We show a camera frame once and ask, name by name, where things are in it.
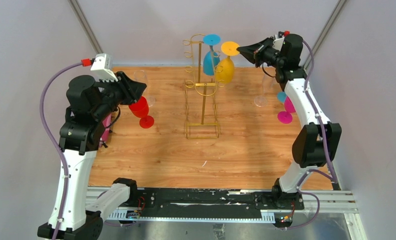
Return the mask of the light blue wine glass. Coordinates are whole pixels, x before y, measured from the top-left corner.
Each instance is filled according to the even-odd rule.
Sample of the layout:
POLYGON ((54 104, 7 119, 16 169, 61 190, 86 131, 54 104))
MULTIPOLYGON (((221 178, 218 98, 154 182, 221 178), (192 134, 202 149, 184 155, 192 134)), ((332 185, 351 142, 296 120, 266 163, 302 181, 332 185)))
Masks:
POLYGON ((279 93, 276 95, 276 97, 277 97, 277 99, 278 99, 281 103, 284 103, 285 100, 286 100, 287 95, 286 95, 285 92, 282 91, 282 92, 279 92, 279 93))

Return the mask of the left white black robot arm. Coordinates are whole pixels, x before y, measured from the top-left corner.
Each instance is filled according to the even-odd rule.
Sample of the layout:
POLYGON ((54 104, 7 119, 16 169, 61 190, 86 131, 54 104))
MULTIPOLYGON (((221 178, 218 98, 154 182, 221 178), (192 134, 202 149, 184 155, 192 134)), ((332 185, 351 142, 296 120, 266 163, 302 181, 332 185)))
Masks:
POLYGON ((93 203, 86 193, 104 120, 120 105, 139 101, 146 84, 132 80, 119 71, 115 79, 96 81, 80 75, 69 82, 66 92, 70 105, 59 139, 54 139, 61 159, 61 172, 55 206, 49 220, 38 227, 37 235, 49 240, 96 240, 104 221, 117 207, 132 207, 140 201, 135 180, 117 178, 93 203))

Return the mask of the clear wine glass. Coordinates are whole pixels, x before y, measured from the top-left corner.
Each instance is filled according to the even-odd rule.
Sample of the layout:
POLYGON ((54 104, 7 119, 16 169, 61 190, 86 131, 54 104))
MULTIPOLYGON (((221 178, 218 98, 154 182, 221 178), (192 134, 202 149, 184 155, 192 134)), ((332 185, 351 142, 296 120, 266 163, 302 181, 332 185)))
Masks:
POLYGON ((273 84, 274 78, 264 74, 260 83, 259 95, 254 98, 254 104, 257 107, 261 108, 268 105, 268 99, 266 95, 271 91, 273 84))
POLYGON ((147 85, 142 96, 147 100, 148 106, 152 107, 155 104, 156 99, 150 94, 149 81, 146 71, 143 69, 135 71, 134 78, 137 82, 141 82, 147 85))

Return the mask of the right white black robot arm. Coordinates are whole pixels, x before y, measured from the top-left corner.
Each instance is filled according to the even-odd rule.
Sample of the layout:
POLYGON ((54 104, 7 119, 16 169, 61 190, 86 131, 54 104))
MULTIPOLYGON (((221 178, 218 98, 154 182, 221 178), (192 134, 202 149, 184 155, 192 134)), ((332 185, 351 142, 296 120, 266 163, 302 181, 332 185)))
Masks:
POLYGON ((337 183, 333 160, 342 134, 339 123, 333 123, 317 103, 310 86, 312 70, 300 65, 300 57, 309 44, 298 34, 280 32, 258 43, 237 48, 257 68, 275 68, 275 79, 292 103, 301 131, 292 144, 293 161, 279 177, 270 193, 272 204, 283 209, 302 194, 301 186, 312 173, 319 173, 337 183))

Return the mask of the red wine glass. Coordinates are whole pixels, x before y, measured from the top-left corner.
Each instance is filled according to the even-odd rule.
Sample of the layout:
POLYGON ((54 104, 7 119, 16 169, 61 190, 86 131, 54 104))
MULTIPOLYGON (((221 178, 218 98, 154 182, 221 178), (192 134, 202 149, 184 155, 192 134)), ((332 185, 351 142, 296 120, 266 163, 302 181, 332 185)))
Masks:
POLYGON ((148 129, 154 125, 154 118, 149 115, 149 106, 145 97, 128 106, 132 114, 139 118, 139 125, 144 129, 148 129))

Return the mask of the pink wine glass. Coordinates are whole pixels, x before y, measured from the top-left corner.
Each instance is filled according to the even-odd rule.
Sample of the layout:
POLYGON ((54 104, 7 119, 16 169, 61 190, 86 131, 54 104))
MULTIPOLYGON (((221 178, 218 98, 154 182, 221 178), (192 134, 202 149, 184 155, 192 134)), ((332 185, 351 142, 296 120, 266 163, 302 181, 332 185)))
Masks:
POLYGON ((296 112, 294 105, 288 96, 283 102, 284 110, 277 114, 277 119, 283 124, 290 124, 293 121, 293 113, 296 112))

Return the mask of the yellow wine glass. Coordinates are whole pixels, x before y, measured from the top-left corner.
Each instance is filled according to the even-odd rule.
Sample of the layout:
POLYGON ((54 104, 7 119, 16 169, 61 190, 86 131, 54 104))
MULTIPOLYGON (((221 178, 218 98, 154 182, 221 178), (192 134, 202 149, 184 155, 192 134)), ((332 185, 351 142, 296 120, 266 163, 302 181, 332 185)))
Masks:
POLYGON ((231 58, 239 54, 238 47, 239 44, 234 41, 226 41, 221 45, 221 52, 226 55, 226 58, 221 60, 215 69, 216 81, 221 86, 225 86, 233 80, 235 65, 231 58))

